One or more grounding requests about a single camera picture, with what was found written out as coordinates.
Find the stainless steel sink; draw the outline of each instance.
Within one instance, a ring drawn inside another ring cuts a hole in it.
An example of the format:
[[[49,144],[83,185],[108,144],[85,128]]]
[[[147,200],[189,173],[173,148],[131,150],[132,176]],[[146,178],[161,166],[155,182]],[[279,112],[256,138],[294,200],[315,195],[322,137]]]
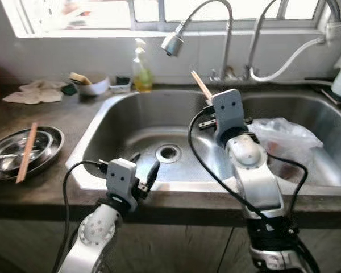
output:
[[[315,168],[301,194],[341,195],[341,110],[313,92],[242,95],[246,117],[284,117],[307,127],[324,143],[324,148],[314,151]],[[188,90],[114,96],[102,105],[66,164],[70,167],[82,159],[129,159],[139,152],[137,177],[141,180],[155,160],[162,162],[155,190],[223,192],[198,164],[186,140],[191,118],[204,106],[203,94]],[[195,130],[194,142],[214,172],[236,189],[231,166],[215,145],[212,132]],[[104,175],[92,166],[79,166],[73,175],[83,189],[106,189]],[[278,180],[284,194],[293,192],[295,183]]]

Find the white wall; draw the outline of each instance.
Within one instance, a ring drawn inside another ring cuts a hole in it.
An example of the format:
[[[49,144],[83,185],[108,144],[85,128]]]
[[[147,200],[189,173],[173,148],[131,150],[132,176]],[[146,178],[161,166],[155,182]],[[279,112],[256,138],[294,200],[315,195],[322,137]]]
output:
[[[318,36],[316,31],[290,31],[280,35],[263,32],[255,57],[260,73],[267,75],[279,69],[304,42]],[[157,82],[193,82],[189,72],[195,69],[208,76],[221,63],[223,34],[204,33],[186,37],[178,58],[169,58],[161,49],[163,37],[145,38],[147,53]],[[229,64],[241,73],[246,61],[251,32],[234,32],[231,38]],[[104,71],[110,75],[131,75],[134,54],[133,38],[17,38],[0,3],[0,81],[27,82],[38,78],[61,80],[69,72]],[[281,80],[324,77],[341,54],[341,43],[329,48],[315,46],[304,52],[281,76]]]

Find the clear plastic bag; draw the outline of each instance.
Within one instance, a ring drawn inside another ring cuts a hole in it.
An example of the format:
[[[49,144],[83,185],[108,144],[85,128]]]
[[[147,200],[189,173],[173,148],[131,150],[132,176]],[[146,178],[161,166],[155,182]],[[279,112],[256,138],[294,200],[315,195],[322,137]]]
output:
[[[313,167],[311,149],[323,147],[323,143],[310,130],[285,118],[255,119],[248,128],[270,154],[297,161],[307,168]],[[269,167],[274,174],[285,179],[296,178],[299,176],[296,172],[300,172],[277,160],[271,160]]]

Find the window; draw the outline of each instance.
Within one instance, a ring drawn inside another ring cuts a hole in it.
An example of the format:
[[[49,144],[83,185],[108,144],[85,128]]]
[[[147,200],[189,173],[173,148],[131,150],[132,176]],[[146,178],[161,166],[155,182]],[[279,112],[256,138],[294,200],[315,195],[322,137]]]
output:
[[[58,30],[170,31],[205,0],[2,0],[13,27],[28,34]],[[270,0],[228,0],[233,29],[252,29]],[[316,28],[322,0],[278,0],[266,14],[264,27]],[[189,25],[194,30],[222,30],[226,8],[212,2]]]

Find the countertop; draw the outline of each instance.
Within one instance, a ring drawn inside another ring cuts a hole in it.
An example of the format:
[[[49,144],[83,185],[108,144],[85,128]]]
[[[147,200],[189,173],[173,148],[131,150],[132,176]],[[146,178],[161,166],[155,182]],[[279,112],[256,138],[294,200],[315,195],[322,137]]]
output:
[[[1,94],[9,94],[16,88],[1,86]],[[183,88],[195,89],[195,86]],[[59,158],[43,173],[21,184],[0,183],[0,218],[64,219],[62,180],[66,173],[65,162],[104,100],[110,96],[110,93],[105,93],[79,99],[75,94],[64,96],[61,102],[38,105],[11,104],[0,100],[0,139],[29,128],[34,121],[40,126],[57,127],[65,135]],[[94,209],[99,198],[105,197],[105,191],[81,190],[71,177],[68,182],[70,219],[78,221]],[[341,196],[299,196],[296,217],[301,228],[341,229]],[[209,226],[245,224],[240,205],[227,193],[160,191],[151,192],[145,201],[140,202],[137,212],[127,216],[125,221]]]

